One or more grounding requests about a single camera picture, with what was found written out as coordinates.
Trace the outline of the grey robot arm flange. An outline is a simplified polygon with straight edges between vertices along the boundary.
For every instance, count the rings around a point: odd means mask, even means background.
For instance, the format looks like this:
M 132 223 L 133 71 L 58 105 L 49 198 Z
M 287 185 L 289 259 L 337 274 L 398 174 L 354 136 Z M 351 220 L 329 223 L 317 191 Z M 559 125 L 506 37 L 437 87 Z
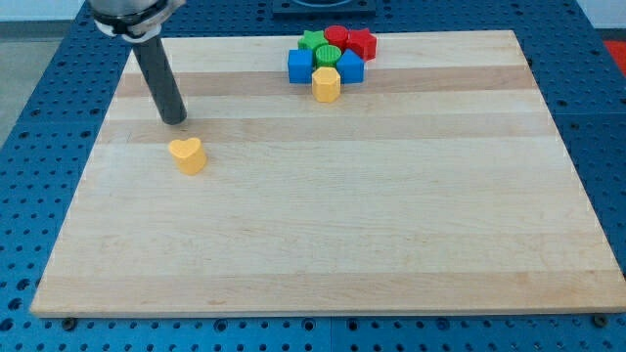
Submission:
M 186 0 L 87 0 L 99 30 L 133 44 L 160 35 L 162 25 L 186 3 Z

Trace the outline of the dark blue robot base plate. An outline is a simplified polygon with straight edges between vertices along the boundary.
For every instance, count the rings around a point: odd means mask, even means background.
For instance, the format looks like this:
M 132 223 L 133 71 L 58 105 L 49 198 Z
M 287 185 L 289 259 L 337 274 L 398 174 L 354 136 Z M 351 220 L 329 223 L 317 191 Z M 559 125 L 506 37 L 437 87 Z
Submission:
M 272 17 L 374 15 L 377 3 L 377 0 L 273 0 Z

